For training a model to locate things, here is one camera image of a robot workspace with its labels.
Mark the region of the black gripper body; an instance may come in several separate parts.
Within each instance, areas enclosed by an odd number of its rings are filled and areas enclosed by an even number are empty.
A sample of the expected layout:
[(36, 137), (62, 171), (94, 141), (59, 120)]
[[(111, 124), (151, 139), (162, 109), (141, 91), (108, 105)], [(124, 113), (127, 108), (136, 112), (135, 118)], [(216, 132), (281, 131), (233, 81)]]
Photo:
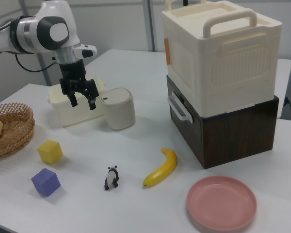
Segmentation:
[(83, 60), (78, 60), (70, 64), (60, 64), (62, 78), (60, 85), (64, 95), (71, 94), (72, 92), (79, 92), (87, 95), (86, 90), (86, 70)]

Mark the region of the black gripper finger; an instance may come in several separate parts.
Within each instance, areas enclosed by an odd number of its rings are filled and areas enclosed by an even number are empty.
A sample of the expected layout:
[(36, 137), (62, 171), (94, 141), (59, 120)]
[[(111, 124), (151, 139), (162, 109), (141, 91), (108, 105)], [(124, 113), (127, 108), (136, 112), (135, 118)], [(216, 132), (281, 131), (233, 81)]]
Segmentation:
[(84, 95), (88, 100), (90, 110), (96, 109), (96, 97), (99, 96), (99, 92), (93, 79), (86, 81)]
[(61, 78), (60, 86), (61, 86), (62, 94), (68, 97), (68, 99), (70, 100), (71, 106), (72, 107), (77, 106), (78, 103), (75, 97), (75, 91), (72, 87), (71, 81), (69, 79)]

